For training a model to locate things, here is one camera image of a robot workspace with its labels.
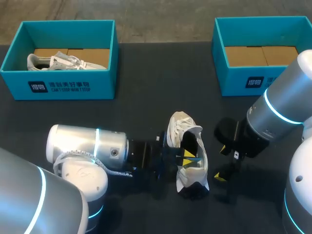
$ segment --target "white sneaker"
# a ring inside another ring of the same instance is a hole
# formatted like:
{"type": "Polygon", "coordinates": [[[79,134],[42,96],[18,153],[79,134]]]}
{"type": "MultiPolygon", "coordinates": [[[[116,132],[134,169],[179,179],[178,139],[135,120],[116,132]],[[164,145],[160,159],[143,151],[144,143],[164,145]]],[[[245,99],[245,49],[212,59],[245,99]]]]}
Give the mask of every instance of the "white sneaker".
{"type": "Polygon", "coordinates": [[[65,55],[60,51],[51,57],[38,57],[30,54],[27,57],[27,67],[29,71],[106,69],[101,65],[85,62],[75,56],[65,55]]]}
{"type": "Polygon", "coordinates": [[[204,143],[201,139],[201,126],[197,126],[194,120],[184,112],[175,112],[169,122],[167,130],[167,144],[169,147],[184,149],[185,142],[183,136],[186,132],[193,134],[194,141],[197,141],[197,154],[196,157],[202,158],[200,161],[190,164],[184,164],[183,166],[178,166],[178,172],[176,174],[176,189],[179,193],[183,188],[189,188],[194,184],[200,184],[202,188],[209,191],[209,185],[207,181],[208,172],[208,159],[204,148],[204,143]]]}

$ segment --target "shoe tongue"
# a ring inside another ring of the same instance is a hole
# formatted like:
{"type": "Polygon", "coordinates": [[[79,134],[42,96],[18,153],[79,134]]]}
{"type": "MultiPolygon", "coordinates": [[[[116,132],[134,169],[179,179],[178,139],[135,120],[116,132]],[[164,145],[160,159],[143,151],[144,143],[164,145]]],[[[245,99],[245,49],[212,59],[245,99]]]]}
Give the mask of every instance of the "shoe tongue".
{"type": "Polygon", "coordinates": [[[197,125],[192,126],[190,128],[187,128],[187,129],[184,130],[183,134],[179,134],[180,135],[180,141],[183,140],[183,135],[184,135],[185,132],[191,132],[195,136],[197,136],[198,134],[201,133],[201,131],[203,131],[203,128],[201,126],[197,126],[197,125]]]}

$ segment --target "screw hole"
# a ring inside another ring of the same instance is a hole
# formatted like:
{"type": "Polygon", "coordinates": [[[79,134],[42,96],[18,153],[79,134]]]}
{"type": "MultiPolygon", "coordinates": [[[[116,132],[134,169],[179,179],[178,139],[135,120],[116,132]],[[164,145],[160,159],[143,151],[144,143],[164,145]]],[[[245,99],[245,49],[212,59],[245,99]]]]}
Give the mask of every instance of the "screw hole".
{"type": "Polygon", "coordinates": [[[296,178],[296,182],[300,182],[300,181],[302,181],[302,179],[303,179],[303,177],[302,177],[301,175],[299,175],[299,176],[297,176],[297,178],[296,178]]]}

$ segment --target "cardboard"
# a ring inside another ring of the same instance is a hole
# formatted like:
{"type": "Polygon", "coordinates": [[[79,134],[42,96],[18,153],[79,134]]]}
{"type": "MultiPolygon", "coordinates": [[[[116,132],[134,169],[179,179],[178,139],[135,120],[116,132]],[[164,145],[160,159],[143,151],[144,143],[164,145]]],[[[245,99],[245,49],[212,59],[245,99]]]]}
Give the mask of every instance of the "cardboard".
{"type": "Polygon", "coordinates": [[[81,59],[108,68],[109,49],[83,49],[81,59]]]}
{"type": "Polygon", "coordinates": [[[269,66],[289,65],[298,56],[294,46],[263,46],[262,50],[269,66]]]}
{"type": "Polygon", "coordinates": [[[82,49],[68,49],[67,55],[72,55],[78,59],[82,59],[82,49]]]}
{"type": "Polygon", "coordinates": [[[68,49],[35,49],[34,54],[39,57],[51,57],[58,51],[61,51],[63,54],[67,54],[68,49]]]}
{"type": "Polygon", "coordinates": [[[261,47],[231,46],[225,51],[231,67],[268,65],[261,47]]]}

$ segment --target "logo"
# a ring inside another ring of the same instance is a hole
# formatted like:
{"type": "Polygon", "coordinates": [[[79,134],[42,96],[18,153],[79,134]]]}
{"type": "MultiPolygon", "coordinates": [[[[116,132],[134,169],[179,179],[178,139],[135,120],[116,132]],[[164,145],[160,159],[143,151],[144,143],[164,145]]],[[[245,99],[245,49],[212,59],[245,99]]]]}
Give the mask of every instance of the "logo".
{"type": "Polygon", "coordinates": [[[264,77],[249,77],[246,83],[246,88],[260,88],[264,77]]]}
{"type": "Polygon", "coordinates": [[[29,81],[29,87],[33,93],[47,93],[47,87],[43,81],[29,81]]]}

